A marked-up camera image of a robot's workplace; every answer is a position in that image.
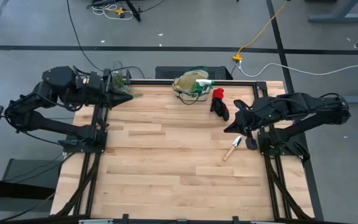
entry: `trowel handle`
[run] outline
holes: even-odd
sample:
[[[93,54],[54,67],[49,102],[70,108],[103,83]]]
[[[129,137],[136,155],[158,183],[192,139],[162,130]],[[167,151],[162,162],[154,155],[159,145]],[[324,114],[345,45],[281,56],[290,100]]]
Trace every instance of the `trowel handle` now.
[[[232,146],[232,147],[228,150],[228,152],[226,153],[226,155],[223,157],[223,161],[226,161],[226,159],[229,158],[229,156],[232,154],[232,152],[234,151],[235,148],[236,148],[235,146]]]

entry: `red glove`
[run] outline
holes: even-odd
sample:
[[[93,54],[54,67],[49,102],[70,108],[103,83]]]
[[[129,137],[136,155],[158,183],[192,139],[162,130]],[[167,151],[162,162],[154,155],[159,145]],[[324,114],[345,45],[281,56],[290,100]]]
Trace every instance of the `red glove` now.
[[[215,111],[215,113],[223,117],[223,120],[228,121],[229,119],[229,110],[227,109],[226,105],[223,103],[223,89],[218,88],[215,89],[212,94],[212,105],[210,111]]]

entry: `desk leg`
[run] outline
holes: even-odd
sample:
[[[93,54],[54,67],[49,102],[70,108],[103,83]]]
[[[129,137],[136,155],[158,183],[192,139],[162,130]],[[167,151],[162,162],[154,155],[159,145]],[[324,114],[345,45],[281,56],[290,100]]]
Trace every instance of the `desk leg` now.
[[[342,10],[334,14],[309,16],[309,22],[358,22],[358,14],[349,14],[358,0],[350,0]]]
[[[0,181],[0,197],[46,199],[55,189]]]

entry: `wooden tabletop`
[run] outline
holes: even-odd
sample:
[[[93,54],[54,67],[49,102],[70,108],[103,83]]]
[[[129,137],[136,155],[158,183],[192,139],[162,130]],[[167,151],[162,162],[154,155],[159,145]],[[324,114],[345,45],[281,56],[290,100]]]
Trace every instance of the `wooden tabletop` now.
[[[233,100],[251,105],[252,88],[214,86],[219,87],[224,89],[223,102],[230,112],[227,122],[209,112],[212,92],[206,101],[188,106],[169,85],[131,85],[131,91],[142,96],[109,112],[108,141],[101,156],[92,218],[122,218],[128,213],[136,219],[232,220],[238,216],[240,220],[273,220],[259,151],[248,150],[242,141],[227,161],[222,160],[238,136],[223,132],[238,110]],[[267,88],[270,96],[285,93],[282,82],[267,82]],[[76,113],[74,124],[89,124],[92,113],[93,108],[83,108]],[[276,126],[288,125],[286,121]],[[52,214],[76,190],[83,157],[77,153],[64,163]],[[282,164],[288,191],[313,217],[301,161],[282,156]],[[276,191],[283,217],[282,197]]]

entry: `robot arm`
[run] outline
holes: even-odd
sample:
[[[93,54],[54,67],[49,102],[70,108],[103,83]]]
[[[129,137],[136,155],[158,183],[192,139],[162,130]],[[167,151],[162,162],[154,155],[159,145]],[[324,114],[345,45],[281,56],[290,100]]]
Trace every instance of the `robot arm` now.
[[[335,95],[335,97],[325,97],[328,95]],[[334,93],[328,95],[319,98],[313,98],[306,93],[265,96],[256,99],[252,106],[246,105],[241,100],[235,100],[234,104],[240,110],[236,113],[235,121],[224,132],[247,136],[247,147],[257,149],[252,131],[281,120],[300,120],[314,114],[285,129],[271,129],[267,133],[270,146],[277,147],[287,142],[290,137],[322,124],[345,123],[351,116],[345,99]]]
[[[5,110],[8,123],[17,131],[37,129],[72,135],[82,142],[97,143],[100,134],[96,125],[75,126],[44,118],[37,108],[61,106],[69,111],[78,111],[83,105],[96,105],[111,109],[132,99],[111,83],[109,70],[103,76],[94,72],[80,75],[70,67],[56,67],[42,74],[42,80],[28,95],[11,100]]]

